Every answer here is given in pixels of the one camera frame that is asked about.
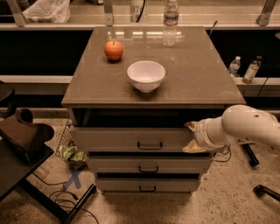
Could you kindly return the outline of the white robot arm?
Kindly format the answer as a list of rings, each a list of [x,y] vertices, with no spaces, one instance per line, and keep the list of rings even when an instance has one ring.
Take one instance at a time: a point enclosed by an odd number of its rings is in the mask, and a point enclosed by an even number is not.
[[[193,140],[182,151],[201,153],[214,151],[229,144],[262,144],[280,148],[280,123],[269,112],[246,105],[227,108],[216,118],[187,122]]]

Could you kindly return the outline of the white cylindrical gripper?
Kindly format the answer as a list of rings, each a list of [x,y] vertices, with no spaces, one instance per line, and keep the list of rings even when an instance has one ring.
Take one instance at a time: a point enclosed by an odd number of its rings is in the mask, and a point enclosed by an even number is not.
[[[207,118],[199,122],[190,121],[184,126],[194,132],[195,136],[195,139],[182,149],[185,153],[214,151],[225,145],[220,118]]]

